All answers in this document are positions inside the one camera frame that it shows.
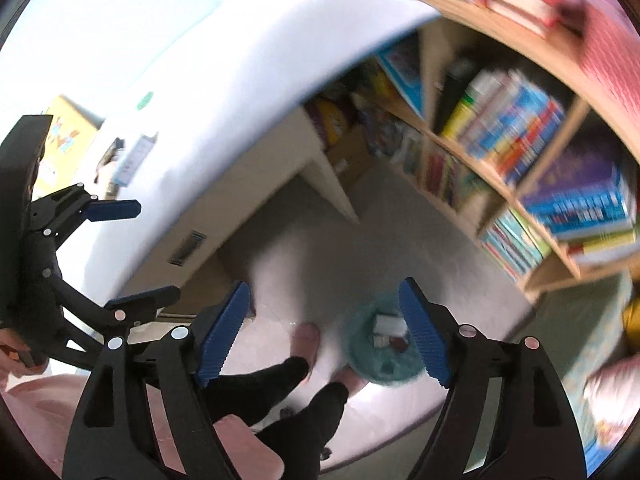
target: bookshelf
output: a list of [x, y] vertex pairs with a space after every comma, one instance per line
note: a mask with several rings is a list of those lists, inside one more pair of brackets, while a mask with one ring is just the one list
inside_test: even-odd
[[[528, 296], [580, 282], [597, 280], [640, 263], [640, 254], [633, 254], [599, 267], [577, 265], [567, 253], [567, 244], [558, 242], [543, 225], [524, 209], [520, 202], [520, 197], [530, 190], [535, 181], [562, 153], [591, 110], [594, 110], [609, 125], [635, 160], [640, 160], [640, 124], [635, 124], [617, 102], [596, 82], [584, 75], [578, 64], [580, 41], [562, 28], [556, 30], [548, 40], [544, 40], [490, 10], [476, 7], [461, 0], [421, 1], [438, 9], [444, 18], [428, 23], [420, 30], [421, 75], [424, 85], [423, 98], [425, 99], [426, 119], [418, 117], [401, 97], [381, 100], [366, 92], [360, 92], [360, 94], [363, 98], [408, 123], [420, 131], [425, 138], [455, 156], [492, 187], [501, 202], [481, 224], [474, 224], [460, 218], [455, 210], [424, 191], [420, 185], [420, 175], [417, 180], [409, 179], [415, 189], [475, 243], [478, 243], [478, 237], [507, 208], [513, 208], [520, 213], [552, 250], [551, 254], [539, 266], [518, 282], [518, 286]], [[437, 102], [438, 84], [442, 82], [446, 66], [465, 47], [492, 48], [491, 44], [486, 41], [487, 38], [532, 60], [573, 93], [560, 129], [530, 168], [526, 177], [515, 187], [507, 186], [493, 167], [482, 160], [469, 156], [463, 146], [455, 141], [440, 137], [431, 130]]]

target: pink slipper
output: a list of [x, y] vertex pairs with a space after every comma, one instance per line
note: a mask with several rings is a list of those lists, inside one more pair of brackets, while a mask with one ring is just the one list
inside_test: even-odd
[[318, 349], [320, 348], [320, 330], [313, 323], [303, 323], [296, 327], [291, 334], [291, 357], [303, 357], [309, 363], [309, 373], [300, 384], [305, 384], [316, 364]]
[[338, 370], [333, 377], [331, 377], [331, 382], [344, 384], [344, 386], [347, 387], [350, 397], [353, 397], [361, 389], [367, 386], [367, 384], [369, 384], [369, 381], [360, 377], [349, 365]]

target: yellow poster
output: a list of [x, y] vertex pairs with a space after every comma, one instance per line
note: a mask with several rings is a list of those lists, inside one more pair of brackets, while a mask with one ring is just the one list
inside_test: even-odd
[[98, 131], [62, 96], [53, 99], [46, 114], [53, 120], [33, 186], [34, 200], [74, 184], [72, 179]]

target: desk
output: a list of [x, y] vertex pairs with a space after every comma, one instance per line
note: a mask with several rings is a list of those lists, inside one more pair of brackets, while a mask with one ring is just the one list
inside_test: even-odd
[[[437, 16], [416, 0], [224, 0], [148, 67], [104, 122], [78, 170], [88, 189], [113, 137], [158, 134], [118, 196], [139, 200], [142, 213], [83, 224], [58, 251], [65, 279], [98, 304], [180, 286], [298, 172], [355, 220], [299, 105]], [[192, 230], [206, 230], [207, 239], [189, 265], [170, 266], [167, 257]]]

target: person's leg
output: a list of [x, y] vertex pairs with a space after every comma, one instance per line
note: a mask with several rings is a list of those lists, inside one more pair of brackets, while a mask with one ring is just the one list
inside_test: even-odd
[[212, 422], [226, 415], [239, 416], [246, 425], [261, 420], [282, 402], [311, 372], [316, 362], [320, 332], [301, 324], [290, 341], [290, 357], [283, 363], [245, 375], [220, 376], [201, 390]]
[[338, 429], [347, 399], [366, 384], [351, 367], [344, 367], [304, 410], [258, 433], [258, 438], [284, 462], [282, 480], [318, 478], [320, 453]]

